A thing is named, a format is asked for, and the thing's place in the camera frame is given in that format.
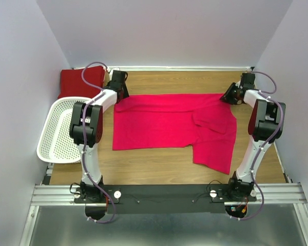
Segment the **pink red t shirt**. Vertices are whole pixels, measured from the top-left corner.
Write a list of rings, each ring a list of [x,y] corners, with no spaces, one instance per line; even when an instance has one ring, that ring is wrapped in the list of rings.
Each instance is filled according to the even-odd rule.
[[[237,119],[221,94],[132,95],[113,111],[114,151],[192,146],[192,160],[229,174]]]

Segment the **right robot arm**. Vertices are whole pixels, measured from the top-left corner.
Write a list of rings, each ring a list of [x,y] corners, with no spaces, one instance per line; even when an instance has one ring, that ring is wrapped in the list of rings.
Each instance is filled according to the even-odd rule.
[[[256,75],[266,76],[273,83],[272,91],[257,89]],[[256,183],[256,174],[262,159],[274,143],[280,138],[285,117],[286,105],[272,98],[277,91],[277,84],[266,73],[251,71],[242,73],[240,81],[232,83],[220,100],[230,105],[238,102],[247,104],[252,108],[248,123],[249,143],[243,160],[228,181],[228,196],[231,198],[248,198]]]

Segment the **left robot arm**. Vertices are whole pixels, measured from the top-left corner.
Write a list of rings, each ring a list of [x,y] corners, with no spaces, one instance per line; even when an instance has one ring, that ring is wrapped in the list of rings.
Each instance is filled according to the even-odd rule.
[[[102,173],[99,168],[98,143],[103,134],[103,114],[111,106],[128,98],[126,86],[128,73],[111,70],[110,81],[98,95],[83,102],[76,102],[72,109],[69,135],[81,157],[82,179],[74,193],[77,202],[104,202],[106,194],[101,190]]]

